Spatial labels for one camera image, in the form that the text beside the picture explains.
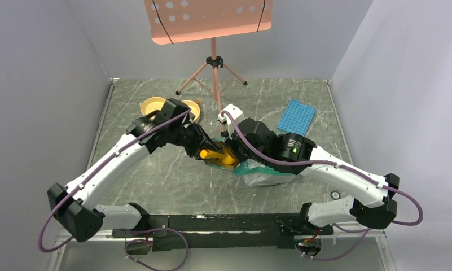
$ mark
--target yellow bowl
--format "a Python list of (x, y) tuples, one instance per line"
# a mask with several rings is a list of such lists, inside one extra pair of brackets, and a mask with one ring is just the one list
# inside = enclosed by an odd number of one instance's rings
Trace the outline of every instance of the yellow bowl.
[[(139, 103), (139, 108), (141, 108), (143, 116), (146, 116), (154, 110), (161, 110), (165, 102), (166, 99), (162, 97), (151, 97), (146, 101)], [(199, 105), (191, 100), (183, 100), (182, 102), (189, 106), (191, 113), (194, 115), (193, 121), (197, 123), (199, 121), (199, 115), (201, 114)]]
[(143, 116), (146, 116), (154, 110), (161, 110), (165, 102), (166, 99), (162, 97), (151, 97), (146, 101), (139, 103), (139, 108), (141, 108)]
[(199, 105), (191, 100), (183, 100), (182, 102), (189, 106), (189, 108), (191, 109), (191, 113), (194, 115), (193, 121), (195, 123), (198, 123), (199, 115), (201, 114), (201, 108), (199, 107)]

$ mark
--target orange object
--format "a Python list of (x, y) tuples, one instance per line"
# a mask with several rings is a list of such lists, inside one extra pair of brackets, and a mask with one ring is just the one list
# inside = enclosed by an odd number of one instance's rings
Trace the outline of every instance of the orange object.
[(152, 40), (159, 45), (265, 31), (272, 26), (273, 0), (155, 0), (154, 3), (144, 0)]
[(232, 154), (231, 150), (224, 145), (223, 142), (215, 142), (218, 147), (222, 149), (222, 153), (211, 151), (211, 150), (201, 150), (199, 156), (204, 159), (204, 161), (212, 162), (211, 164), (219, 165), (221, 167), (233, 166), (236, 167), (239, 162)]

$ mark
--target music stand tripod legs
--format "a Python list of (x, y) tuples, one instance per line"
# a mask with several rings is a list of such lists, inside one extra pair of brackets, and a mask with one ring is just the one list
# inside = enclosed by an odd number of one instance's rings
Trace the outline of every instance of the music stand tripod legs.
[[(180, 95), (181, 91), (187, 86), (189, 85), (189, 83), (194, 80), (196, 82), (198, 82), (199, 85), (201, 85), (203, 88), (207, 89), (209, 92), (212, 93), (212, 95), (214, 96), (214, 99), (217, 102), (217, 106), (219, 109), (219, 112), (221, 112), (222, 110), (222, 104), (221, 104), (221, 93), (226, 90), (226, 88), (229, 86), (229, 84), (231, 83), (231, 81), (234, 79), (234, 77), (231, 78), (231, 80), (229, 80), (229, 82), (226, 84), (226, 86), (221, 90), (220, 86), (219, 86), (219, 74), (217, 72), (218, 67), (225, 67), (228, 71), (230, 71), (235, 77), (237, 77), (237, 79), (239, 79), (242, 84), (247, 85), (247, 81), (244, 80), (244, 78), (242, 78), (237, 72), (235, 72), (229, 65), (227, 65), (226, 63), (224, 63), (224, 60), (222, 59), (222, 57), (217, 55), (217, 51), (216, 51), (216, 38), (211, 38), (211, 56), (206, 58), (206, 62), (203, 63), (203, 65), (201, 65), (201, 67), (199, 67), (199, 69), (192, 74), (191, 77), (189, 77), (189, 79), (176, 91), (176, 95)], [(207, 65), (211, 65), (212, 66), (212, 72), (213, 72), (213, 85), (212, 85), (212, 90), (210, 88), (208, 88), (207, 86), (205, 86), (203, 83), (201, 83), (198, 79), (196, 79), (196, 76), (198, 76), (198, 74), (204, 70), (204, 68)]]

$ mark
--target blue grid tray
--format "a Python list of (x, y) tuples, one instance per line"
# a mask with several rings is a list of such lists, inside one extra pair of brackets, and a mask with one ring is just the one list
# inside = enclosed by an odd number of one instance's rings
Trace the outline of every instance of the blue grid tray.
[(280, 129), (288, 133), (296, 133), (305, 136), (310, 122), (315, 114), (315, 108), (306, 106), (298, 100), (291, 100), (277, 125)]

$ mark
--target music stand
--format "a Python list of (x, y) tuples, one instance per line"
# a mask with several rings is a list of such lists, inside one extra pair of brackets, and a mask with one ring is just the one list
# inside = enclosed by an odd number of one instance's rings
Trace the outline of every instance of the music stand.
[[(268, 30), (272, 25), (273, 0), (144, 0), (144, 5), (154, 43), (166, 45), (206, 38), (211, 40), (211, 56), (206, 58), (206, 62), (176, 94), (180, 95), (195, 80), (213, 94), (221, 112), (221, 93), (234, 76), (245, 85), (247, 81), (217, 55), (216, 38)], [(196, 79), (207, 65), (211, 65), (213, 69), (212, 90)], [(219, 67), (225, 67), (234, 75), (222, 90), (217, 71)]]

